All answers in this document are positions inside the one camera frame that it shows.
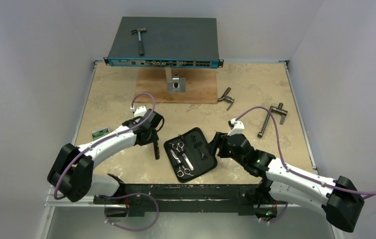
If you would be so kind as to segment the black hair comb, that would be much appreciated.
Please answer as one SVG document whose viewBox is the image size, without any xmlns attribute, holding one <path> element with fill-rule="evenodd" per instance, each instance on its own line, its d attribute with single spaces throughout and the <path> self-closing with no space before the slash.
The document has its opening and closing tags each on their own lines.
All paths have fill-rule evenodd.
<svg viewBox="0 0 376 239">
<path fill-rule="evenodd" d="M 153 141 L 153 151 L 154 151 L 154 158 L 155 158 L 155 160 L 159 160 L 160 159 L 158 140 L 159 140 L 158 135 L 155 134 L 154 135 L 154 141 Z"/>
</svg>

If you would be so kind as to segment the black hair clip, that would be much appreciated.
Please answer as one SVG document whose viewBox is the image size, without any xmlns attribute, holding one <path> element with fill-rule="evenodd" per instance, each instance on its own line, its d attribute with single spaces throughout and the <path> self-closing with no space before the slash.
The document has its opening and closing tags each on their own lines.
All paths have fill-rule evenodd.
<svg viewBox="0 0 376 239">
<path fill-rule="evenodd" d="M 198 138 L 195 135 L 193 135 L 192 138 L 195 141 L 195 145 L 196 145 L 196 148 L 198 149 L 198 151 L 200 153 L 201 159 L 204 160 L 206 158 L 206 155 L 204 154 L 203 150 L 201 149 L 201 144 L 200 144 Z"/>
</svg>

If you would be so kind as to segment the black zip tool case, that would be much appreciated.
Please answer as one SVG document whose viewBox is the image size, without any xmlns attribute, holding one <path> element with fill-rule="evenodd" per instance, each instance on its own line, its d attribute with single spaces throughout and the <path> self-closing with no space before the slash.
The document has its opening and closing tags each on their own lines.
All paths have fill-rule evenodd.
<svg viewBox="0 0 376 239">
<path fill-rule="evenodd" d="M 195 141 L 193 140 L 192 136 L 195 135 L 200 144 L 201 144 L 201 149 L 203 150 L 204 154 L 206 155 L 206 158 L 204 160 L 201 159 L 201 156 L 200 156 L 200 153 L 198 151 L 198 149 L 196 148 L 196 145 L 195 145 Z M 170 143 L 178 143 L 182 141 L 185 145 L 184 145 L 184 151 L 186 153 L 186 155 L 188 156 L 190 162 L 192 163 L 193 167 L 194 167 L 194 170 L 191 171 L 191 174 L 193 174 L 193 176 L 183 176 L 181 178 L 179 178 L 176 173 L 178 171 L 178 164 L 177 162 L 175 161 L 175 159 L 173 158 L 170 150 L 172 149 L 171 146 L 170 146 Z M 178 135 L 177 137 L 174 137 L 168 141 L 166 141 L 164 144 L 163 144 L 163 147 L 165 149 L 165 152 L 169 158 L 169 161 L 170 161 L 170 164 L 171 164 L 171 167 L 174 171 L 174 174 L 177 178 L 177 180 L 180 182 L 180 183 L 186 183 L 186 182 L 189 182 L 199 176 L 202 176 L 204 175 L 205 173 L 211 171 L 212 169 L 216 168 L 217 167 L 217 159 L 215 156 L 212 156 L 208 150 L 208 142 L 205 138 L 205 135 L 204 133 L 202 132 L 202 130 L 198 127 L 195 127 L 189 131 L 187 131 L 186 133 L 184 134 L 180 134 Z M 185 166 L 185 168 L 189 168 L 188 165 L 186 164 L 184 158 L 182 157 L 182 153 L 181 152 L 178 152 L 176 150 L 173 150 L 177 157 L 180 159 L 180 161 L 182 162 L 182 164 Z"/>
</svg>

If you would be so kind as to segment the silver scissors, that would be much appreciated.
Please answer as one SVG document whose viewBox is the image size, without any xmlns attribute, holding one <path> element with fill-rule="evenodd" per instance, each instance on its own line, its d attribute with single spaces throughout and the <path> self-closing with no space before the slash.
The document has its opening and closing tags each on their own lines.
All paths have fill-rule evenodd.
<svg viewBox="0 0 376 239">
<path fill-rule="evenodd" d="M 184 143 L 182 141 L 178 142 L 178 143 L 170 143 L 170 146 L 173 150 L 176 150 L 178 152 L 181 152 L 182 153 L 182 157 L 184 158 L 186 164 L 188 165 L 190 171 L 194 170 L 194 167 L 192 165 L 192 163 L 190 162 L 188 156 L 186 155 L 185 151 L 184 151 Z"/>
<path fill-rule="evenodd" d="M 177 162 L 177 164 L 179 165 L 176 175 L 179 178 L 186 176 L 186 175 L 193 176 L 193 174 L 191 174 L 191 170 L 189 168 L 185 168 L 185 166 L 182 164 L 180 159 L 177 157 L 176 153 L 172 149 L 170 150 L 170 152 L 171 152 L 173 158 L 175 159 L 175 161 Z"/>
</svg>

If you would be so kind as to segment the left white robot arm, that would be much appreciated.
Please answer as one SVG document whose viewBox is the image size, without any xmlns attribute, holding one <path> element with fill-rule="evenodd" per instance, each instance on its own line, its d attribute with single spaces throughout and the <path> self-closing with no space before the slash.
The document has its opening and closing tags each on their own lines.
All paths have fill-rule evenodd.
<svg viewBox="0 0 376 239">
<path fill-rule="evenodd" d="M 51 167 L 47 181 L 55 188 L 54 197 L 77 202 L 85 196 L 103 196 L 114 204 L 122 202 L 125 190 L 117 176 L 96 175 L 94 169 L 118 152 L 139 145 L 158 142 L 158 132 L 164 117 L 151 110 L 137 109 L 132 119 L 116 130 L 92 142 L 74 146 L 64 145 Z"/>
</svg>

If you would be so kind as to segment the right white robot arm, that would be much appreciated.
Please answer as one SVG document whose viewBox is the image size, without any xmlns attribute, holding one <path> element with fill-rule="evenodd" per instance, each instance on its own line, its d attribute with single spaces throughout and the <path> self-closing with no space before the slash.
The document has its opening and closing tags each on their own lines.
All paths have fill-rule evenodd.
<svg viewBox="0 0 376 239">
<path fill-rule="evenodd" d="M 349 178 L 327 178 L 283 165 L 281 158 L 251 146 L 243 134 L 217 132 L 207 148 L 211 154 L 230 158 L 250 175 L 260 177 L 256 196 L 261 202 L 273 199 L 293 203 L 317 211 L 340 230 L 355 230 L 365 201 Z"/>
</svg>

